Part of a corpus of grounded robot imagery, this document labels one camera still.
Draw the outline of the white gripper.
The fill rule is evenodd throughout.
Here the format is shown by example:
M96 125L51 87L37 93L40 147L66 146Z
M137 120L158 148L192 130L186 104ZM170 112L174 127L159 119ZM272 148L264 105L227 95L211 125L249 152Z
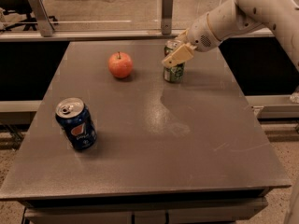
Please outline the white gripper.
M194 50L206 52L216 48L221 41L213 34L208 24L208 14L204 14L194 21L189 30L180 33L176 40L183 42L163 60L162 65L167 68L185 63L193 58Z

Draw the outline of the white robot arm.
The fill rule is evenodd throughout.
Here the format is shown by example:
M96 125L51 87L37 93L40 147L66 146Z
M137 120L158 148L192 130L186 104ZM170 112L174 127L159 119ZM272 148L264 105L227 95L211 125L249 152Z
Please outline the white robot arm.
M235 35L268 28L299 70L299 9L293 0L227 0L180 33L178 45L162 60L170 68Z

